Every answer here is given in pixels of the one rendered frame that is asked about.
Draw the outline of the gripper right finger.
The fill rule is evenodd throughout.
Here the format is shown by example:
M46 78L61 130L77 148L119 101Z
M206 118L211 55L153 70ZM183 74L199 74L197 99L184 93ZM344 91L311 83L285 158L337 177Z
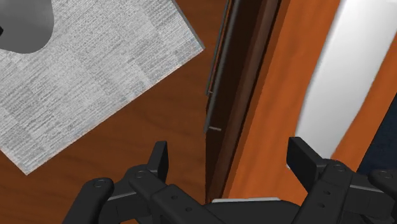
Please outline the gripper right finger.
M397 170L367 177L290 137L286 162L307 196L291 224L397 224Z

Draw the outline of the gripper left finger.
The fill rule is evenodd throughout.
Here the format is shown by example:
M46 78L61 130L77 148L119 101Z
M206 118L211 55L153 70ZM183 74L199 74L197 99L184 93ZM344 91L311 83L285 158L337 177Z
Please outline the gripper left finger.
M212 212L176 185L167 185L169 167L166 141L153 147L147 164L131 167L123 177L133 194L114 195L110 178L87 181L77 194L62 224L100 224L106 203L130 198L133 219L151 216L152 224L224 224Z

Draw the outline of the brown wooden chest of drawers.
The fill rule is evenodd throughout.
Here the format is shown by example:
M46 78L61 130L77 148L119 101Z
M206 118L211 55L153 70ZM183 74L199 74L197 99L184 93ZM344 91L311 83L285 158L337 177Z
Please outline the brown wooden chest of drawers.
M282 0L239 140L219 154L206 199L306 193L286 167L309 76L341 0ZM334 157L356 169L397 93L397 37Z

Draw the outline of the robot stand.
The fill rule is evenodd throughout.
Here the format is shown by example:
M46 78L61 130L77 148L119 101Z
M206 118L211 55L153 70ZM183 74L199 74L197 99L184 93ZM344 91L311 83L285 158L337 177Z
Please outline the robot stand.
M0 48L0 151L30 174L204 50L176 0L52 0L34 53Z

